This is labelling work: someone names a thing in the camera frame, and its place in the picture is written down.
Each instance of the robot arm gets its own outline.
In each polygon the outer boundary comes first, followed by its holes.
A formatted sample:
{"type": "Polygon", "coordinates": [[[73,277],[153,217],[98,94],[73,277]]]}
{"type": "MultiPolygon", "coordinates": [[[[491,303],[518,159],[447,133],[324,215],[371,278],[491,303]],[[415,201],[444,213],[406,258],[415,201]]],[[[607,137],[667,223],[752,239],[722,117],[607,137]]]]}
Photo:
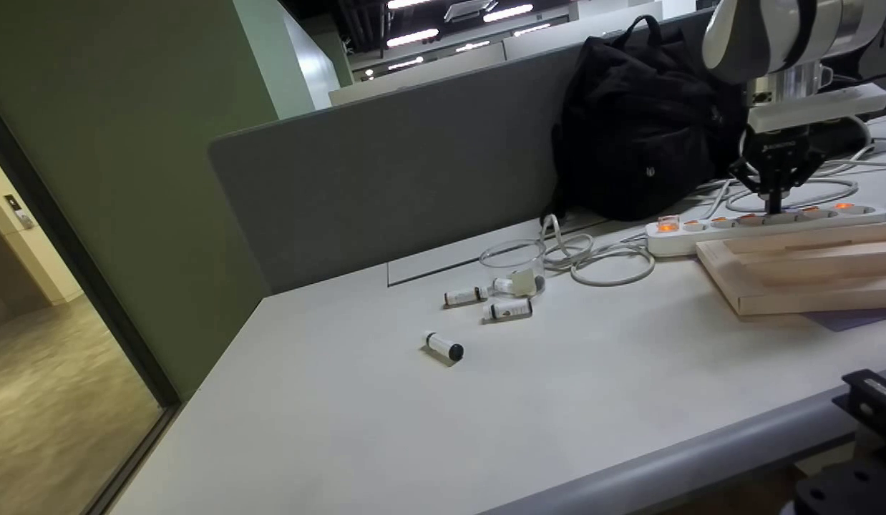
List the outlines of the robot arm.
{"type": "Polygon", "coordinates": [[[859,49],[886,19],[886,0],[722,0],[704,37],[704,64],[741,84],[859,49]]]}

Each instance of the desk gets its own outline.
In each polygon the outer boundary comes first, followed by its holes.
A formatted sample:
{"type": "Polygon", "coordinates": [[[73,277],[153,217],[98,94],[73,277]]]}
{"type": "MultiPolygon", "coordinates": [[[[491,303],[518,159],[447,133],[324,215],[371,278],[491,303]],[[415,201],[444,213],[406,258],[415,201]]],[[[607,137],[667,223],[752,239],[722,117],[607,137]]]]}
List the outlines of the desk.
{"type": "MultiPolygon", "coordinates": [[[[886,207],[886,170],[848,177],[886,207]]],[[[694,260],[616,288],[549,277],[532,318],[496,325],[441,309],[477,263],[389,287],[396,265],[263,300],[113,513],[626,513],[841,441],[841,375],[886,369],[886,320],[740,320],[694,260]],[[465,358],[423,352],[426,329],[465,358]]]]}

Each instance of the wooden board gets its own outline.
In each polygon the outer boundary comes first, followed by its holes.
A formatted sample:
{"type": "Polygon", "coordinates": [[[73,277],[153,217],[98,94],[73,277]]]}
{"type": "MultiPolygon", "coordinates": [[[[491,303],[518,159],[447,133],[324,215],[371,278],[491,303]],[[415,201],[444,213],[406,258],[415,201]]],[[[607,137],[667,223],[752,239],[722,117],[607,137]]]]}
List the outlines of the wooden board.
{"type": "Polygon", "coordinates": [[[738,314],[886,308],[886,224],[698,243],[738,314]]]}

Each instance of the white desk surface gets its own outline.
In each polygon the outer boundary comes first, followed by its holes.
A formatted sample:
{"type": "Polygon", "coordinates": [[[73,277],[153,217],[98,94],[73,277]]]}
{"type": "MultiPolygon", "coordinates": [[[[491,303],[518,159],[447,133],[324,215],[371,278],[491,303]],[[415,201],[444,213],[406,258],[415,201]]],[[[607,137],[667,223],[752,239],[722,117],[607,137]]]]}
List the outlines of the white desk surface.
{"type": "MultiPolygon", "coordinates": [[[[848,177],[852,202],[886,207],[886,170],[848,177]]],[[[740,320],[692,260],[616,288],[549,277],[532,318],[496,325],[478,306],[441,309],[445,290],[486,278],[477,263],[390,288],[388,273],[265,299],[113,513],[470,515],[886,368],[886,320],[842,333],[799,315],[740,320]],[[465,358],[423,352],[426,329],[465,358]]]]}

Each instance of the cubicle partition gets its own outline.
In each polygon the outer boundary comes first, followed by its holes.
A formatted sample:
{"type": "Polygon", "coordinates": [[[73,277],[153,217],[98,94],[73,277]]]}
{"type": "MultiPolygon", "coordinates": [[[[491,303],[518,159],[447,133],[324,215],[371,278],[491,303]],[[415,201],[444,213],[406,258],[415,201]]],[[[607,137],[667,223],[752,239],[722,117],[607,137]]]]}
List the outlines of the cubicle partition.
{"type": "MultiPolygon", "coordinates": [[[[701,31],[710,15],[663,31],[701,31]]],[[[272,293],[538,216],[555,184],[550,132],[578,50],[216,140],[211,162],[272,293]]]]}

